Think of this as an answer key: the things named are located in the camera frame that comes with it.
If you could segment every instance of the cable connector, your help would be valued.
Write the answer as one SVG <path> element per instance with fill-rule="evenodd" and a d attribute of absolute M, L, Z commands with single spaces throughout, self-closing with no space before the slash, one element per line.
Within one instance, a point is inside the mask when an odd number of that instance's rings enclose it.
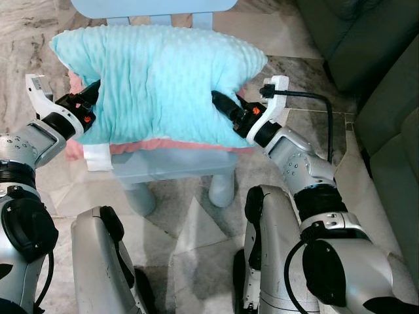
<path fill-rule="evenodd" d="M 265 84 L 260 90 L 259 93 L 263 98 L 273 98 L 275 96 L 275 84 Z"/>

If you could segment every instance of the white bracket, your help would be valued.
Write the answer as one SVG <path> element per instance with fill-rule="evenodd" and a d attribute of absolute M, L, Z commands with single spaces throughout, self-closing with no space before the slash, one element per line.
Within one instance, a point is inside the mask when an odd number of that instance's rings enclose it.
<path fill-rule="evenodd" d="M 266 78 L 263 81 L 263 84 L 274 84 L 275 90 L 287 90 L 289 77 L 286 77 L 285 75 L 274 75 L 272 78 Z M 268 99 L 268 108 L 266 108 L 262 117 L 256 121 L 247 134 L 246 140 L 249 144 L 255 144 L 256 133 L 265 123 L 280 115 L 281 111 L 285 108 L 286 102 L 287 96 L 285 95 L 274 95 L 273 98 Z"/>
<path fill-rule="evenodd" d="M 27 74 L 26 92 L 31 100 L 33 108 L 35 108 L 35 111 L 39 114 L 41 119 L 45 118 L 50 113 L 58 113 L 74 127 L 76 133 L 73 138 L 76 139 L 83 135 L 84 130 L 79 119 L 66 108 L 56 105 L 47 98 L 47 95 L 52 96 L 52 91 L 44 75 Z"/>

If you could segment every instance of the black cable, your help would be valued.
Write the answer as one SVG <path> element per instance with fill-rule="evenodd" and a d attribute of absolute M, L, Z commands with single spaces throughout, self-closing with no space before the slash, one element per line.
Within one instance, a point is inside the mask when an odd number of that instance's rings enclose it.
<path fill-rule="evenodd" d="M 308 314 L 308 312 L 302 308 L 299 304 L 295 295 L 293 293 L 293 289 L 291 288 L 291 283 L 289 282 L 289 266 L 291 265 L 291 260 L 295 253 L 305 244 L 303 240 L 300 240 L 288 253 L 287 259 L 285 260 L 285 264 L 283 266 L 283 281 L 285 283 L 285 288 L 287 289 L 287 293 L 291 301 L 293 302 L 294 306 L 300 311 L 302 314 Z"/>
<path fill-rule="evenodd" d="M 34 305 L 34 309 L 36 313 L 43 313 L 43 310 L 41 310 L 39 306 L 42 300 L 44 300 L 45 294 L 48 291 L 48 288 L 50 287 L 53 273 L 54 273 L 54 253 L 52 253 L 51 251 L 48 253 L 48 275 L 46 276 L 45 285 Z"/>
<path fill-rule="evenodd" d="M 332 163 L 333 157 L 333 113 L 332 113 L 332 104 L 331 102 L 323 95 L 306 93 L 306 92 L 293 92 L 291 90 L 275 90 L 275 85 L 265 84 L 261 88 L 261 95 L 265 98 L 273 98 L 274 95 L 285 95 L 285 96 L 295 96 L 295 97 L 305 97 L 318 99 L 326 104 L 327 111 L 327 161 Z"/>

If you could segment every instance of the light blue chair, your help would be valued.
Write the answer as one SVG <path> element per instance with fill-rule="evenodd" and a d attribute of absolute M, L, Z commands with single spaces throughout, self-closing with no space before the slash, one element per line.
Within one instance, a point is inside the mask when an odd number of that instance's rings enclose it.
<path fill-rule="evenodd" d="M 152 24 L 171 25 L 171 14 L 192 13 L 192 26 L 212 29 L 213 12 L 228 10 L 237 0 L 71 0 L 88 18 L 106 18 L 110 24 L 130 24 L 129 16 L 150 16 Z M 113 173 L 121 182 L 132 209 L 148 215 L 155 198 L 146 183 L 212 175 L 209 199 L 227 207 L 234 199 L 237 155 L 221 150 L 159 148 L 112 157 Z"/>

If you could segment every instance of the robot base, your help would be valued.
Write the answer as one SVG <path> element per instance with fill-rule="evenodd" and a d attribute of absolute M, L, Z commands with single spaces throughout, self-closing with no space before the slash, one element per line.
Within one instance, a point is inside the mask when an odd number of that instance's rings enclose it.
<path fill-rule="evenodd" d="M 153 290 L 151 290 L 151 285 L 149 279 L 147 278 L 144 271 L 139 268 L 134 269 L 136 273 L 136 283 L 138 292 L 141 294 L 144 306 L 146 307 L 149 314 L 157 314 L 158 311 L 155 306 L 155 296 L 153 294 Z"/>
<path fill-rule="evenodd" d="M 257 314 L 257 309 L 244 309 L 243 291 L 246 278 L 246 260 L 244 249 L 234 255 L 233 285 L 234 285 L 234 314 Z"/>

